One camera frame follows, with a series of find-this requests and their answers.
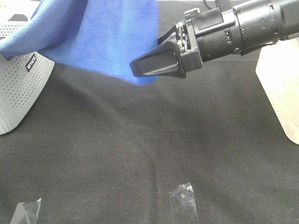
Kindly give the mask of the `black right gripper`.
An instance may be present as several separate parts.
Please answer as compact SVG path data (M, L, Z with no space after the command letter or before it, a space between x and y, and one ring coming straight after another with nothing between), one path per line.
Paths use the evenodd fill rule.
M184 13L188 45L180 55L178 29L173 25L159 37L157 49L130 62L136 77L166 76L186 78L185 70L202 68L203 62L233 53L232 27L235 11L217 7L206 12L198 8Z

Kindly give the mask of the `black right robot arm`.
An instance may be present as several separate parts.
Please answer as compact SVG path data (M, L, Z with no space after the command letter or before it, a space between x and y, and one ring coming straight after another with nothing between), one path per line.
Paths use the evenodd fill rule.
M203 63L223 56L245 55L278 41L299 35L299 3L296 0L250 0L233 6L218 0L213 9L184 13L161 36L157 47L130 63L136 77L185 78Z

